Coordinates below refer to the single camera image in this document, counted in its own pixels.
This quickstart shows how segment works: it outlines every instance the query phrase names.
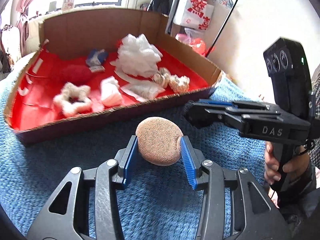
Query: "blue package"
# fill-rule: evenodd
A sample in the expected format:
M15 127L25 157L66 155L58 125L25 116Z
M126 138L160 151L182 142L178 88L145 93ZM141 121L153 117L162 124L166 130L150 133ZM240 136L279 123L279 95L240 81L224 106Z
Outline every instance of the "blue package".
M90 67L100 66L106 60L107 57L108 57L108 52L106 52L104 49L102 50L93 49L90 51L85 62Z

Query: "curtain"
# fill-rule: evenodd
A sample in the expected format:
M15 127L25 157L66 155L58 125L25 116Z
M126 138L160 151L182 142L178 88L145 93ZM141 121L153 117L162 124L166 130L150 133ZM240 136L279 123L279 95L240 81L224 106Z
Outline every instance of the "curtain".
M32 1L33 0L19 0L16 8L16 11L21 13L20 18L17 21L16 27L18 27L20 31L20 50L21 50L22 57L25 55L26 39L29 36L26 11Z

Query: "cardboard box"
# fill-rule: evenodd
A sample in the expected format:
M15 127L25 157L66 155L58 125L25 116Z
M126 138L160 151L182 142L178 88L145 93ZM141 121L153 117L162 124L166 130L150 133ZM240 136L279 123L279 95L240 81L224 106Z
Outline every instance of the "cardboard box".
M65 13L45 20L40 25L40 40L49 40L47 49L63 60L88 55L93 48L117 51L117 41L129 33L145 34L150 44L165 50L185 66L196 72L209 84L197 90L172 94L117 106L99 113L81 114L67 119L45 123L28 130L12 128L11 118L20 82L26 71L36 62L40 51L21 71L4 109L4 119L23 143L35 143L83 130L97 129L106 123L123 121L144 113L183 105L188 100L207 98L220 74L218 67L207 58L195 53L191 47L164 33L167 17L156 13L123 8L101 8Z

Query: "human hand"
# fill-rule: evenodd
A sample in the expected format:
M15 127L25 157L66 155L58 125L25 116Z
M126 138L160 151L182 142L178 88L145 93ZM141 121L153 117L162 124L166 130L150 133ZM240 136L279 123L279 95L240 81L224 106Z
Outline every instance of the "human hand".
M300 146L300 152L303 152L305 148ZM264 151L264 159L265 159L265 172L264 178L265 180L272 185L275 180L279 181L281 179L281 175L278 172L279 162L273 156L273 146L271 142L266 142L266 148ZM309 165L309 154L305 153L303 155L298 155L288 161L285 165L283 165L283 171L286 173L291 173L291 180L295 180L300 177L308 168Z

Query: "beige makeup sponge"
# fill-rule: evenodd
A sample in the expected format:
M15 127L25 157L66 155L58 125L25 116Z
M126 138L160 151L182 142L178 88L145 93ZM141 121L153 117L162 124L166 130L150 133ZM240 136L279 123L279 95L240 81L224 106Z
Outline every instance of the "beige makeup sponge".
M139 123L136 136L139 152L148 162L169 166L180 159L183 133L175 123L162 117L149 117Z

